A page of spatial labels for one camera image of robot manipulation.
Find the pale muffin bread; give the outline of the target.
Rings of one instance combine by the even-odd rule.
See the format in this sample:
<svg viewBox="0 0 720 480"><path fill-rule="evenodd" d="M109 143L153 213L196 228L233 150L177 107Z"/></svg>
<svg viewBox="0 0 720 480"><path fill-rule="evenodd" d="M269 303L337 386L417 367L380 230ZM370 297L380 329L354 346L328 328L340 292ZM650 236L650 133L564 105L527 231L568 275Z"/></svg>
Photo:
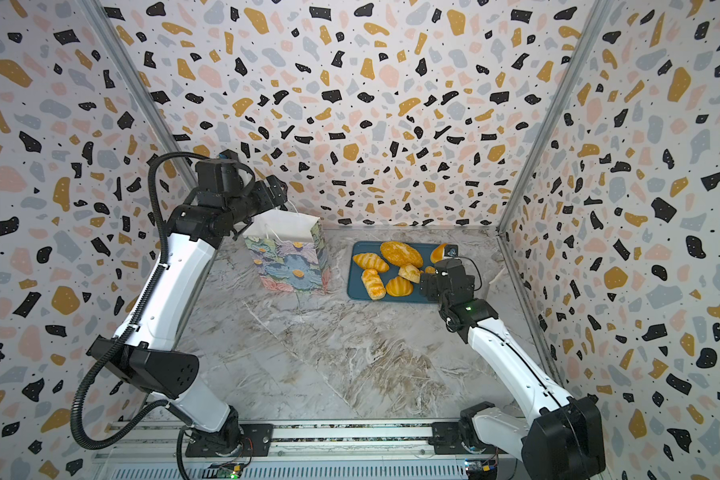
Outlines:
<svg viewBox="0 0 720 480"><path fill-rule="evenodd" d="M413 264L406 264L399 268L398 275L414 284L419 284L422 270Z"/></svg>

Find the floral paper gift bag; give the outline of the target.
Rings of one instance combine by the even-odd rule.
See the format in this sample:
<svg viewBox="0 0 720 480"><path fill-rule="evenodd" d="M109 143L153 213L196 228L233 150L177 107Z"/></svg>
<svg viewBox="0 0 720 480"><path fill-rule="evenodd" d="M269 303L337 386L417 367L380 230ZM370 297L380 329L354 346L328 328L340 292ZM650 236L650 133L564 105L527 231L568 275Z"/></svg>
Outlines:
<svg viewBox="0 0 720 480"><path fill-rule="evenodd" d="M265 288L281 292L323 292L329 270L321 219L271 210L254 218L243 240Z"/></svg>

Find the braided yellow pastry bread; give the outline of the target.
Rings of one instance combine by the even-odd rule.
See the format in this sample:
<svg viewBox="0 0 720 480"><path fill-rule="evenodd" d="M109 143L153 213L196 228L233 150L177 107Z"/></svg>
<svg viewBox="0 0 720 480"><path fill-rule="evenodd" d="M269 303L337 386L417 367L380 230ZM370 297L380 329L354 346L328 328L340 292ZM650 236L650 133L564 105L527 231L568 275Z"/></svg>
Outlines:
<svg viewBox="0 0 720 480"><path fill-rule="evenodd" d="M381 300L386 296L385 285L375 269L365 269L361 275L362 283L365 290L372 301Z"/></svg>

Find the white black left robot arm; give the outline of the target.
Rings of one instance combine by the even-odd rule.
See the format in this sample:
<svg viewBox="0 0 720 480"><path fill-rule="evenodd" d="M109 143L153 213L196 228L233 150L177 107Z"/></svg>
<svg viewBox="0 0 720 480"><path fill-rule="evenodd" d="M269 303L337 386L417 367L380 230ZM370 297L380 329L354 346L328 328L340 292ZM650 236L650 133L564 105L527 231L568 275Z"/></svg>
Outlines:
<svg viewBox="0 0 720 480"><path fill-rule="evenodd" d="M198 180L188 198L167 218L154 214L160 253L136 305L112 337L97 337L87 352L95 362L70 417L73 438L85 449L113 445L157 408L183 423L198 456L228 456L245 446L237 411L201 379L198 357L177 345L223 240L238 239L256 216L284 207L287 187L274 175L257 179L235 158L198 156L194 167ZM95 440L85 431L83 404L102 370L155 399L117 433Z"/></svg>

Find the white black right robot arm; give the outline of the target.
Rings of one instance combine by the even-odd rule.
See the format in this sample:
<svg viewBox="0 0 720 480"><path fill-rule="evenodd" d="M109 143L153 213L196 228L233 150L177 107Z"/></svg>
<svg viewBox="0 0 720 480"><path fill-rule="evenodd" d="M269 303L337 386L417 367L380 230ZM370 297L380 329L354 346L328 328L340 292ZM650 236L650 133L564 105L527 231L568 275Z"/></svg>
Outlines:
<svg viewBox="0 0 720 480"><path fill-rule="evenodd" d="M606 468L601 413L575 398L515 341L498 312L475 297L475 278L460 258L445 258L424 273L420 291L438 305L446 329L494 370L517 402L514 417L491 403L460 418L467 447L494 446L521 462L532 479L590 479Z"/></svg>

